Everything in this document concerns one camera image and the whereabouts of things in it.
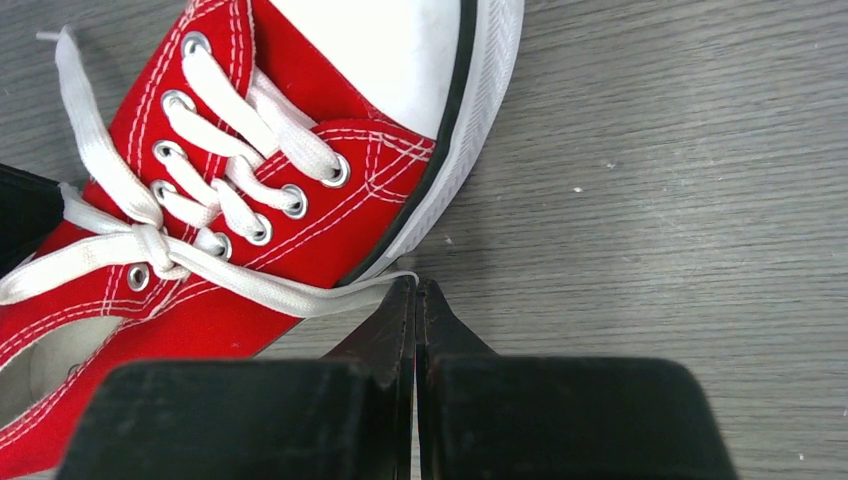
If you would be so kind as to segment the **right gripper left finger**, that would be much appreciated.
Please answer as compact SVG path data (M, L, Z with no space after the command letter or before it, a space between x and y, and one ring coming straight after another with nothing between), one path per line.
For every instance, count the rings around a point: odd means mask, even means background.
M416 283L317 359L122 366L96 391L61 479L407 479Z

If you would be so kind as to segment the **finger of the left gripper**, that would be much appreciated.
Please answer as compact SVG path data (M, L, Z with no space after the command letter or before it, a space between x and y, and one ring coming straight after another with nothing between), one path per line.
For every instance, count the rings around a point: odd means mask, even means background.
M63 200L56 181L1 165L1 274L33 254L60 223Z

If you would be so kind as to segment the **red sneaker with laces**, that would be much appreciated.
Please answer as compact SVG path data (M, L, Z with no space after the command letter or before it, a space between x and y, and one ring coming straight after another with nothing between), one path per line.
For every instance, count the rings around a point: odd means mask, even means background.
M2 477L57 468L118 367L249 359L378 301L473 168L524 10L191 1L110 123L45 33L89 178L1 280Z

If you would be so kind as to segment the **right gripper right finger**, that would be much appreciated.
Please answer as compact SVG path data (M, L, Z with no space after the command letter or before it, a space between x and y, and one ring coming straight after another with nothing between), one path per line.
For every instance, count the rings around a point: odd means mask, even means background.
M734 479L706 395L661 358L506 356L420 283L425 479Z

